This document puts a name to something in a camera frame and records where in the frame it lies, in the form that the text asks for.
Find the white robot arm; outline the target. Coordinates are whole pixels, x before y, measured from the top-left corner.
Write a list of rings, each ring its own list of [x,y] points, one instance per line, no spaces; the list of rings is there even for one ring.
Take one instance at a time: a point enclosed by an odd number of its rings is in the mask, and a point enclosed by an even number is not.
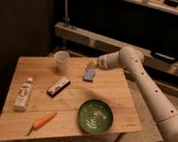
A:
[[[144,69],[143,61],[142,52],[129,46],[94,60],[98,69],[127,69],[138,85],[164,142],[178,142],[178,111]]]

